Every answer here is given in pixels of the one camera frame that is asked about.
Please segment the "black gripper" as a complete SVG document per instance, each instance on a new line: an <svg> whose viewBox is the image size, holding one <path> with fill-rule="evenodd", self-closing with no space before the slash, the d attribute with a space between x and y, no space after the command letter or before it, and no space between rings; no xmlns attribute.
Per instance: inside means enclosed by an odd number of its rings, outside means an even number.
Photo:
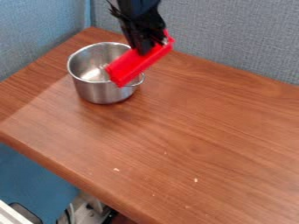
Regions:
<svg viewBox="0 0 299 224"><path fill-rule="evenodd" d="M159 13L162 0L107 0L131 48L145 56L155 45L166 45L166 23Z"/></svg>

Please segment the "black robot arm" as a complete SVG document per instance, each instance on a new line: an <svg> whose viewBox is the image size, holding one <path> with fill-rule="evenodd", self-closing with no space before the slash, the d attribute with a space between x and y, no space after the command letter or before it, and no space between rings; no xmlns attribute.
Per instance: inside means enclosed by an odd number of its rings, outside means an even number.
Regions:
<svg viewBox="0 0 299 224"><path fill-rule="evenodd" d="M141 55L147 55L166 40L166 22L159 13L162 0L107 0L127 42Z"/></svg>

